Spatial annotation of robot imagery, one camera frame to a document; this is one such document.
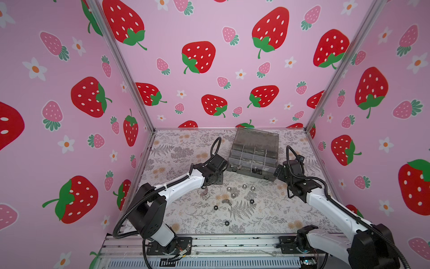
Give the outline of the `grey plastic compartment box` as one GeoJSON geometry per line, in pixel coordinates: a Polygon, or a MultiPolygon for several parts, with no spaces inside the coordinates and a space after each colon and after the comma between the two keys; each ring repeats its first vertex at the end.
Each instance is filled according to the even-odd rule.
{"type": "Polygon", "coordinates": [[[275,181],[278,167],[279,134],[239,127],[228,157],[228,171],[275,181]]]}

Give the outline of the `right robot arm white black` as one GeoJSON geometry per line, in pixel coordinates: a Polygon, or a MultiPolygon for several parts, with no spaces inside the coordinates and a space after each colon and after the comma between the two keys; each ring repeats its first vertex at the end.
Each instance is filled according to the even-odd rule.
{"type": "Polygon", "coordinates": [[[297,231],[296,248],[301,252],[319,249],[353,269],[408,269],[410,265],[395,245],[390,229],[365,220],[333,199],[322,179],[304,175],[302,160],[300,156],[294,161],[285,161],[276,168],[274,176],[288,185],[289,198],[299,198],[317,209],[345,237],[308,225],[297,231]]]}

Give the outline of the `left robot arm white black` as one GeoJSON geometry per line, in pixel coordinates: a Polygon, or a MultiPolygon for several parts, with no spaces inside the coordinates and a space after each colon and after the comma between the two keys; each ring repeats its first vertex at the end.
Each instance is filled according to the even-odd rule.
{"type": "Polygon", "coordinates": [[[164,184],[142,185],[127,209],[127,220],[143,239],[151,239],[171,252],[178,245],[178,237],[164,222],[165,212],[176,200],[196,189],[221,185],[228,161],[218,154],[206,162],[191,164],[183,176],[164,184]]]}

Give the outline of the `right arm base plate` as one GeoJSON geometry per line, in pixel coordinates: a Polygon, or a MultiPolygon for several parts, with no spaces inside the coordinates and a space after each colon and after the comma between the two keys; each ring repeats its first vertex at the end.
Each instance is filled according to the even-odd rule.
{"type": "Polygon", "coordinates": [[[285,235],[280,236],[279,242],[275,248],[280,249],[283,254],[325,254],[324,251],[319,249],[300,249],[297,243],[296,236],[285,235]]]}

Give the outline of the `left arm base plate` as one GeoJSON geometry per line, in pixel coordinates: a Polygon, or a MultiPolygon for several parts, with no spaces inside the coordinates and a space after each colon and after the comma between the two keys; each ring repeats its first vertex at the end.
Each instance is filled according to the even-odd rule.
{"type": "Polygon", "coordinates": [[[175,237],[167,246],[162,246],[156,241],[148,244],[146,254],[149,256],[168,256],[168,255],[189,255],[191,254],[193,238],[192,237],[175,237]]]}

